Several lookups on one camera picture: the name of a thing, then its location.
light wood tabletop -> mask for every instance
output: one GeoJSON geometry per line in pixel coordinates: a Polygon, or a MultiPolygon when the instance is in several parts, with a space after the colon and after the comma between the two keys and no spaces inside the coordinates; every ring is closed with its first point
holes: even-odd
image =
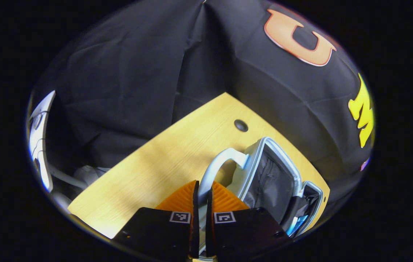
{"type": "MultiPolygon", "coordinates": [[[[284,136],[236,98],[223,93],[155,136],[85,189],[68,210],[112,239],[140,207],[155,208],[192,180],[201,180],[213,158],[226,148],[243,152],[258,139],[276,141],[298,168],[328,198],[329,187],[311,163],[284,136]],[[248,131],[236,128],[240,119],[248,131]]],[[[215,181],[231,183],[235,162],[226,162],[215,181]]],[[[306,229],[321,216],[326,201],[306,229]]]]}

open suitcase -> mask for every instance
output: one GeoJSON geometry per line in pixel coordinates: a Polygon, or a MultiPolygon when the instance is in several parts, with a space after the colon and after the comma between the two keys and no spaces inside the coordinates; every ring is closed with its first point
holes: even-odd
{"type": "Polygon", "coordinates": [[[206,169],[198,188],[200,253],[205,246],[206,195],[219,168],[232,159],[237,163],[227,186],[248,207],[263,207],[289,237],[302,234],[321,205],[323,192],[313,182],[302,183],[301,175],[286,152],[270,137],[249,146],[244,153],[228,148],[206,169]]]}

white cable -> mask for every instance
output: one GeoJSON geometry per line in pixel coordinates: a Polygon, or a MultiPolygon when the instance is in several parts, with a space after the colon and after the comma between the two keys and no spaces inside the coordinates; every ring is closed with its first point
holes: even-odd
{"type": "Polygon", "coordinates": [[[66,183],[69,183],[73,186],[77,186],[81,189],[86,189],[88,187],[88,184],[80,181],[78,179],[75,179],[67,174],[64,174],[62,171],[56,169],[56,167],[54,167],[52,164],[48,163],[48,168],[49,168],[49,172],[52,176],[56,177],[57,179],[60,179],[66,183]]]}

